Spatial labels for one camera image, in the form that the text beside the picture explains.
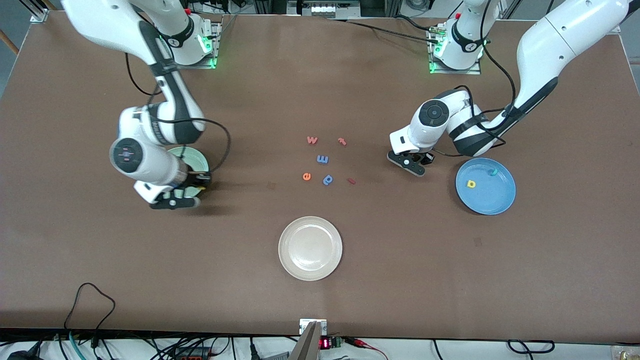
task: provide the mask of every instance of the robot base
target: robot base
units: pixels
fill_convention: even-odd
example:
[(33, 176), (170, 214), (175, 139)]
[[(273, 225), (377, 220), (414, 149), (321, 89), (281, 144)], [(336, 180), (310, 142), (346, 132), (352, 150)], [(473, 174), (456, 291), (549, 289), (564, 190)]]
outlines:
[(428, 152), (422, 154), (399, 154), (396, 155), (393, 151), (387, 153), (387, 159), (397, 166), (409, 171), (417, 177), (424, 176), (423, 165), (429, 165), (433, 162), (434, 156)]
[(211, 52), (205, 55), (202, 60), (191, 65), (178, 65), (178, 69), (215, 69), (218, 65), (218, 51), (220, 50), (220, 33), (222, 32), (222, 24), (220, 22), (211, 23), (211, 39), (201, 38), (200, 45), (202, 50)]
[[(445, 28), (446, 23), (438, 24), (438, 29)], [(438, 56), (441, 56), (447, 46), (446, 33), (432, 33), (426, 32), (427, 38), (435, 39), (437, 44), (427, 43), (427, 53), (429, 54), (429, 73), (430, 74), (461, 74), (461, 75), (480, 75), (480, 58), (483, 55), (483, 51), (480, 50), (476, 62), (468, 69), (452, 69), (445, 65)]]

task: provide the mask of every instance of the white robotic arm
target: white robotic arm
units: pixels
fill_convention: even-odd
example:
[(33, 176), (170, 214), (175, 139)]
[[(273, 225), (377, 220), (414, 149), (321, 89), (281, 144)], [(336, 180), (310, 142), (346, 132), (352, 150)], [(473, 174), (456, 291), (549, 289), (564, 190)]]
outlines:
[[(166, 6), (176, 1), (161, 2)], [(110, 150), (113, 166), (137, 180), (135, 190), (150, 204), (160, 202), (158, 208), (198, 206), (197, 198), (172, 199), (171, 206), (161, 206), (164, 193), (189, 185), (205, 186), (210, 180), (190, 174), (188, 165), (164, 148), (194, 143), (205, 129), (204, 122), (192, 120), (201, 119), (202, 111), (184, 84), (165, 41), (126, 0), (62, 0), (62, 5), (84, 37), (142, 59), (166, 97), (165, 102), (127, 108), (120, 114), (118, 138)]]
[[(527, 30), (518, 45), (520, 91), (513, 104), (507, 105), (504, 111), (489, 121), (480, 115), (481, 110), (475, 105), (475, 116), (472, 116), (466, 91), (461, 90), (467, 96), (458, 96), (461, 104), (447, 103), (451, 108), (460, 109), (458, 112), (449, 112), (446, 120), (446, 131), (458, 152), (466, 156), (478, 156), (494, 146), (498, 137), (522, 120), (553, 91), (558, 83), (558, 75), (571, 60), (597, 43), (627, 16), (628, 2), (632, 0), (566, 0)], [(428, 147), (420, 148), (421, 144), (431, 143), (444, 130), (441, 126), (429, 127), (413, 120), (405, 129), (405, 133), (413, 135), (406, 138), (412, 146), (399, 142), (398, 135), (404, 129), (391, 133), (392, 151), (387, 157), (421, 176), (424, 169), (416, 174), (406, 167), (416, 165), (412, 163), (415, 157), (409, 154), (424, 154), (431, 150)], [(433, 159), (428, 153), (424, 157)]]

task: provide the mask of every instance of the table surface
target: table surface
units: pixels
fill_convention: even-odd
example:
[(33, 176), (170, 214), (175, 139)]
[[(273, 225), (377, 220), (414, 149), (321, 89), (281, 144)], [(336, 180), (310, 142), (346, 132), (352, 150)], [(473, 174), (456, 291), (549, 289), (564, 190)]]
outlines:
[[(367, 22), (420, 35), (401, 20)], [(530, 25), (492, 30), (492, 54), (514, 75)], [(518, 186), (495, 217), (455, 194), (467, 159), (438, 156), (418, 178), (385, 157), (388, 134), (444, 90), (466, 84), (483, 109), (505, 105), (506, 78), (482, 67), (429, 74), (419, 42), (326, 19), (238, 16), (218, 69), (183, 72), (205, 116), (229, 128), (230, 156), (200, 208), (152, 211), (108, 158), (120, 111), (147, 98), (122, 53), (52, 13), (31, 27), (0, 102), (0, 325), (61, 327), (91, 281), (117, 301), (112, 329), (295, 334), (316, 317), (354, 336), (637, 341), (640, 101), (619, 37), (569, 64), (487, 154)], [(153, 87), (141, 62), (132, 71)], [(195, 144), (211, 163), (224, 146), (212, 126)], [(446, 136), (438, 147), (454, 150)], [(344, 246), (317, 282), (278, 260), (280, 233), (307, 215), (335, 224)], [(70, 326), (95, 327), (109, 307), (84, 291)]]

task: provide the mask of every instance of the metal mount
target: metal mount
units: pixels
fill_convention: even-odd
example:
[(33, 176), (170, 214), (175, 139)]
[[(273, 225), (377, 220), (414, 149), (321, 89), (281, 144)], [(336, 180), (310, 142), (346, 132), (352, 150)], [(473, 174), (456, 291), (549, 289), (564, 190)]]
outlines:
[(29, 22), (32, 24), (39, 24), (41, 22), (47, 21), (48, 17), (49, 17), (49, 9), (42, 9), (42, 12), (38, 13), (38, 16), (32, 15), (31, 20), (29, 20)]
[(300, 319), (300, 329), (305, 322), (304, 331), (296, 346), (291, 351), (289, 360), (318, 360), (320, 359), (320, 339), (326, 332), (326, 320)]
[(220, 50), (221, 34), (221, 22), (211, 22), (211, 20), (205, 19), (205, 36), (198, 40), (200, 41), (202, 50), (207, 52), (211, 50), (211, 52), (195, 64), (178, 64), (178, 69), (215, 69), (218, 65), (218, 51)]
[(434, 53), (439, 53), (444, 50), (446, 44), (446, 24), (438, 24), (439, 31), (426, 31), (428, 39), (437, 40), (437, 44), (432, 44), (431, 42), (427, 42), (427, 52), (429, 53), (429, 73), (430, 74), (459, 74), (459, 75), (480, 75), (480, 58), (482, 57), (483, 51), (480, 50), (478, 53), (478, 59), (476, 62), (468, 69), (464, 70), (456, 70), (452, 69), (442, 62), (439, 58), (437, 58)]
[(325, 319), (300, 319), (300, 335), (305, 332), (305, 329), (311, 322), (320, 322), (322, 327), (322, 335), (326, 336), (326, 320)]

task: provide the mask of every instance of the floor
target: floor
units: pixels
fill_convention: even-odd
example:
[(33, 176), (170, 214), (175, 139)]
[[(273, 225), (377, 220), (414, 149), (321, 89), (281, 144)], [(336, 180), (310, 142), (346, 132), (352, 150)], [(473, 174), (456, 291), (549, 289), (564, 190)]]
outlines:
[[(60, 0), (52, 0), (53, 4), (62, 9)], [(401, 13), (407, 16), (420, 17), (446, 17), (459, 4), (458, 0), (436, 0), (432, 10), (428, 12), (417, 12), (410, 9), (406, 3), (403, 4)], [(555, 1), (555, 6), (562, 1)], [(523, 0), (514, 13), (512, 19), (534, 20), (544, 16), (548, 6), (548, 1), (544, 0)], [(0, 29), (18, 47), (29, 30), (29, 18), (31, 14), (23, 7), (18, 0), (0, 1)], [(621, 26), (622, 40), (627, 51), (631, 70), (636, 79), (636, 84), (640, 83), (640, 12), (636, 12)], [(7, 81), (13, 68), (16, 56), (4, 44), (0, 45), (0, 97), (4, 92)]]

